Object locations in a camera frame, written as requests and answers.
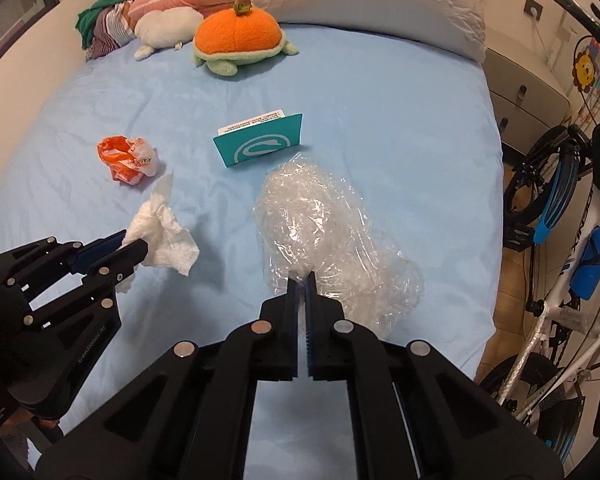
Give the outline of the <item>white tissue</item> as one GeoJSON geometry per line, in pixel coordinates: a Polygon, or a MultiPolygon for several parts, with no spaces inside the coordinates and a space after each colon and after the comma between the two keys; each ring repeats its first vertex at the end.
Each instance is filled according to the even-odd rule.
{"type": "Polygon", "coordinates": [[[147,252],[140,262],[142,266],[172,269],[187,276],[200,250],[171,208],[172,188],[173,174],[165,174],[156,182],[149,200],[140,206],[126,229],[121,247],[143,240],[147,252]]]}

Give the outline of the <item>orange white wrapper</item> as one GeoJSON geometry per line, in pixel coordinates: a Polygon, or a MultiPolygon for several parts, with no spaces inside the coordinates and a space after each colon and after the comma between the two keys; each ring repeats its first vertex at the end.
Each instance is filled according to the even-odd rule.
{"type": "Polygon", "coordinates": [[[156,151],[142,138],[110,136],[97,144],[96,151],[115,181],[134,186],[157,172],[156,151]]]}

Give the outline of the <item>clear plastic wrap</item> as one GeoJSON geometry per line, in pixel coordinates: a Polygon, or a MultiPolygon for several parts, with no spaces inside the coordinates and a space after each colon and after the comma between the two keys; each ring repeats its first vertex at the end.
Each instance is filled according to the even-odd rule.
{"type": "Polygon", "coordinates": [[[419,266],[375,228],[346,180],[297,154],[269,172],[253,208],[272,289],[315,275],[317,292],[385,338],[417,307],[419,266]]]}

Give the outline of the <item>teal folded card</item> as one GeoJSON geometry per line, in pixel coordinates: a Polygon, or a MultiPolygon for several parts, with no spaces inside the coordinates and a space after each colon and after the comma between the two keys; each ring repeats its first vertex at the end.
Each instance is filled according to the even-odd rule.
{"type": "Polygon", "coordinates": [[[302,119],[302,114],[274,110],[221,128],[213,143],[224,165],[235,166],[299,145],[302,119]]]}

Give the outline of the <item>light blue bed sheet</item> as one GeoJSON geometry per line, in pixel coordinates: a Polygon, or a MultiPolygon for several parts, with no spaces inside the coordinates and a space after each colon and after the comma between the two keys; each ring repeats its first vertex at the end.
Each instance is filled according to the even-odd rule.
{"type": "Polygon", "coordinates": [[[299,151],[361,197],[382,246],[414,261],[422,298],[390,340],[429,341],[474,376],[494,331],[501,264],[500,135],[482,67],[433,47],[290,26],[295,56],[233,79],[192,51],[137,61],[125,47],[86,63],[47,101],[0,174],[0,252],[54,236],[88,242],[126,228],[149,184],[111,179],[97,143],[140,136],[173,178],[171,206],[200,255],[189,274],[140,268],[118,331],[70,411],[71,430],[177,342],[212,344],[272,296],[254,205],[293,150],[235,167],[219,128],[271,110],[302,118],[299,151]]]}

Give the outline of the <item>striped folded clothes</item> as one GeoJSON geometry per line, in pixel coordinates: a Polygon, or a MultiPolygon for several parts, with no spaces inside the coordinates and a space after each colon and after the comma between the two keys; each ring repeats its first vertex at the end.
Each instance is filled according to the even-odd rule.
{"type": "Polygon", "coordinates": [[[85,50],[87,61],[102,58],[135,38],[134,21],[129,14],[130,7],[131,1],[126,0],[99,12],[92,42],[85,50]]]}

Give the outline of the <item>white plush toy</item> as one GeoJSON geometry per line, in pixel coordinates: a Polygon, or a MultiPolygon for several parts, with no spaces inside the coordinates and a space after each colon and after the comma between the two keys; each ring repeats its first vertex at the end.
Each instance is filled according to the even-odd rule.
{"type": "Polygon", "coordinates": [[[188,6],[146,13],[134,29],[136,38],[140,40],[134,58],[143,61],[159,50],[181,49],[194,39],[203,20],[198,11],[188,6]]]}

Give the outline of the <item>orange green turtle plush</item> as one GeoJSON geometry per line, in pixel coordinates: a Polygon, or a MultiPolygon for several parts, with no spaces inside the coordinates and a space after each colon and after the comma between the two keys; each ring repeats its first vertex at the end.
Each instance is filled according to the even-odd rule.
{"type": "Polygon", "coordinates": [[[220,77],[233,77],[239,67],[280,54],[298,53],[272,14],[242,1],[207,16],[193,39],[195,66],[206,66],[220,77]]]}

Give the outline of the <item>blue water bottle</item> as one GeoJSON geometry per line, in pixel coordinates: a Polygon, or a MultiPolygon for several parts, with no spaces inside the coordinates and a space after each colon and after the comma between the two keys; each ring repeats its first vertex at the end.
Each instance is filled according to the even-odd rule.
{"type": "Polygon", "coordinates": [[[600,226],[592,231],[588,244],[570,281],[571,291],[589,300],[600,282],[600,226]]]}

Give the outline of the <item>white blue bicycle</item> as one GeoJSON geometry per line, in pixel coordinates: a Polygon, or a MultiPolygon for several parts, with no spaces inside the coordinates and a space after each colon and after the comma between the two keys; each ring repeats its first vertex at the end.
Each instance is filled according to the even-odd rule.
{"type": "MultiPolygon", "coordinates": [[[[535,0],[543,6],[539,21],[524,14],[526,0],[482,0],[486,27],[490,34],[498,32],[513,38],[532,51],[541,60],[550,58],[554,76],[561,84],[566,82],[565,69],[567,49],[574,46],[576,33],[582,28],[573,20],[562,15],[550,0],[535,0]]],[[[588,4],[593,0],[578,0],[588,4]]],[[[568,206],[556,229],[547,242],[536,252],[538,267],[535,277],[540,284],[535,291],[543,295],[550,283],[557,278],[559,267],[568,255],[570,244],[576,235],[582,207],[588,197],[591,178],[585,177],[574,192],[573,202],[568,206]]],[[[522,286],[528,281],[522,274],[530,268],[530,254],[517,256],[509,249],[503,252],[501,278],[498,283],[498,298],[494,311],[496,332],[486,344],[480,359],[477,378],[482,379],[496,364],[517,353],[524,343],[524,336],[531,330],[532,316],[522,312],[522,286]]]]}

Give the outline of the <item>beige nightstand drawers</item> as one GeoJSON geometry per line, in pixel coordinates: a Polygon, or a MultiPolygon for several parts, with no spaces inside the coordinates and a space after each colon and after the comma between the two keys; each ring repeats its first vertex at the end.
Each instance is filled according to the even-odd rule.
{"type": "Polygon", "coordinates": [[[492,37],[483,63],[494,116],[504,144],[527,154],[570,103],[550,69],[518,41],[492,37]]]}

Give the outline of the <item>lion wall sticker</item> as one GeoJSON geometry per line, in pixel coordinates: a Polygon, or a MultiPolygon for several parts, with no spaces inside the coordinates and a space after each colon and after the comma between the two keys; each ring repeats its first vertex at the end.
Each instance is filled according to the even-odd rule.
{"type": "Polygon", "coordinates": [[[590,92],[600,76],[600,43],[591,35],[581,37],[573,49],[571,76],[581,93],[590,92]]]}

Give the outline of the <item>wall power socket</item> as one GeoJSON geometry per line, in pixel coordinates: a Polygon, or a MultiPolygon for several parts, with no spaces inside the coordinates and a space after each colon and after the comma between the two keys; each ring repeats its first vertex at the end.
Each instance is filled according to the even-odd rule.
{"type": "Polygon", "coordinates": [[[530,16],[533,21],[539,21],[542,16],[543,6],[535,0],[526,0],[524,2],[524,14],[530,16]]]}

